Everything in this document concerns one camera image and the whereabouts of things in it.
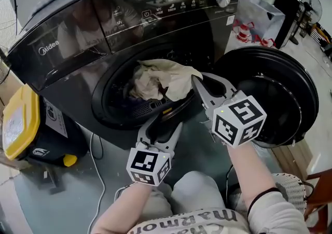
wooden chair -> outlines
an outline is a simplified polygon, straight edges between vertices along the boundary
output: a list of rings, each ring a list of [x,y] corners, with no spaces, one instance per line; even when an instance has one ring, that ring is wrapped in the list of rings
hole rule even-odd
[[[307,200],[305,220],[312,212],[318,209],[319,220],[314,227],[308,229],[311,233],[326,233],[328,227],[327,204],[332,203],[332,169],[309,175],[307,180],[315,178],[319,178],[319,181],[312,195]]]

midea logo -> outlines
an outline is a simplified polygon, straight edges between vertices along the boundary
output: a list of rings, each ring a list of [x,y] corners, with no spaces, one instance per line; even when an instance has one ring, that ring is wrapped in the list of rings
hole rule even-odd
[[[43,48],[43,47],[39,48],[38,52],[41,56],[43,56],[47,53],[47,51],[51,50],[52,48],[54,48],[58,44],[59,44],[59,42],[55,41],[54,43],[50,43],[50,45],[46,46],[45,48]]]

green floor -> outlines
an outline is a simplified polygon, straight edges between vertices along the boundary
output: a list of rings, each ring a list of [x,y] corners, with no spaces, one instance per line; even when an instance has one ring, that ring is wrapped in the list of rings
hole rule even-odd
[[[215,144],[201,121],[203,112],[184,124],[176,147],[173,167],[165,182],[173,185],[185,173],[198,170],[217,181],[220,190],[225,188],[225,175],[231,165],[227,150]],[[98,169],[106,185],[106,193],[101,204],[101,213],[113,202],[115,191],[130,183],[126,172],[129,151],[122,150],[106,141],[104,157],[97,161]],[[94,139],[94,153],[98,155],[99,139]],[[271,172],[280,168],[268,153],[260,152]],[[94,217],[96,205],[102,192],[102,185],[96,174],[90,155],[87,154],[72,168],[56,169],[62,182],[63,191],[50,194],[41,186],[43,175],[38,168],[31,168],[15,177],[15,187],[23,213],[34,234],[82,234],[87,232]],[[231,182],[236,181],[231,174]]]

basket handle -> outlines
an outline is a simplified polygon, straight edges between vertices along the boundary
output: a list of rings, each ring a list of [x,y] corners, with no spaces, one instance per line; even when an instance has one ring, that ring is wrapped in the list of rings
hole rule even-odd
[[[306,197],[304,198],[304,201],[307,201],[307,200],[312,196],[315,187],[314,187],[311,183],[309,183],[309,182],[301,182],[301,183],[299,183],[299,184],[300,184],[300,185],[307,185],[307,186],[311,187],[311,189],[312,189],[312,191],[311,191],[311,193],[309,194],[309,196],[306,196]]]

black sleeve trim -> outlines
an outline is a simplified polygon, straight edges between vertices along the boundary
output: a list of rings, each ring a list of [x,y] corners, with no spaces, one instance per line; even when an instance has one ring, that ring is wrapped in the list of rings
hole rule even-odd
[[[255,197],[255,199],[252,201],[252,203],[250,204],[250,206],[249,206],[249,209],[248,209],[248,215],[249,215],[250,210],[251,210],[251,208],[253,207],[254,203],[255,203],[260,197],[264,196],[265,194],[268,194],[269,192],[273,192],[273,191],[278,191],[278,192],[280,192],[280,191],[278,190],[278,188],[275,188],[275,187],[274,187],[274,188],[268,189],[268,190],[266,190],[266,191],[263,191],[263,192],[261,192],[259,195],[257,195],[257,196]]]

